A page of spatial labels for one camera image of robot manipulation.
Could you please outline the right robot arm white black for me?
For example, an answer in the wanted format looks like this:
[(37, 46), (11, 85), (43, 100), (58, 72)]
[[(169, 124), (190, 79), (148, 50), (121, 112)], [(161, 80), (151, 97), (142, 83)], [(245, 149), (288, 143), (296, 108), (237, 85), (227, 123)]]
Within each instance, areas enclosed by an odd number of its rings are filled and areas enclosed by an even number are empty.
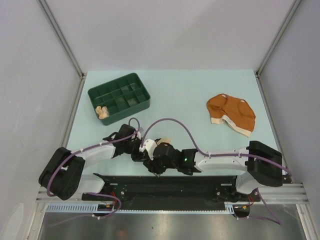
[(238, 171), (231, 196), (242, 201), (253, 190), (283, 185), (282, 154), (259, 141), (250, 141), (247, 147), (221, 153), (202, 154), (196, 148), (178, 150), (171, 144), (157, 144), (148, 139), (138, 148), (143, 154), (144, 166), (156, 176), (167, 169), (191, 176), (194, 173), (226, 170)]

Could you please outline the peach boxer underwear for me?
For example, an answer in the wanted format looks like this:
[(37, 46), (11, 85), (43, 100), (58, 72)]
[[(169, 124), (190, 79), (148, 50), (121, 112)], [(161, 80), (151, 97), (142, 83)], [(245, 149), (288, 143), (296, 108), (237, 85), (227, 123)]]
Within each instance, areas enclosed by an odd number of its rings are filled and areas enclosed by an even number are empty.
[(109, 110), (106, 106), (97, 106), (95, 112), (100, 120), (106, 119), (110, 116)]

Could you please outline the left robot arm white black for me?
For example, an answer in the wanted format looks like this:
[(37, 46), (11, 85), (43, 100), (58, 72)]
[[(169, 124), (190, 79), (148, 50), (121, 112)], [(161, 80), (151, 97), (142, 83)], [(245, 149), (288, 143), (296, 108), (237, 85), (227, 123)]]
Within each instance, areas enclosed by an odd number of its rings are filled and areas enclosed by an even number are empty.
[(111, 193), (107, 181), (97, 173), (85, 175), (83, 170), (124, 153), (132, 156), (139, 154), (141, 138), (139, 128), (123, 124), (119, 131), (95, 145), (75, 152), (59, 147), (40, 174), (38, 183), (48, 191), (49, 197), (58, 197), (63, 201), (78, 193), (93, 193), (98, 199), (105, 200)]

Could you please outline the beige navy-trimmed underwear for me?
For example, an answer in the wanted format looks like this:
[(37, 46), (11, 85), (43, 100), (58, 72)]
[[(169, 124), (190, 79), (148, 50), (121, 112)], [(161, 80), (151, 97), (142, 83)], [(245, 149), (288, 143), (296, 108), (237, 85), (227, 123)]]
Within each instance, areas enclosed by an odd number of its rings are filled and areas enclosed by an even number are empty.
[(171, 144), (171, 141), (172, 140), (170, 138), (163, 138), (163, 137), (155, 140), (157, 145), (162, 144), (162, 143)]

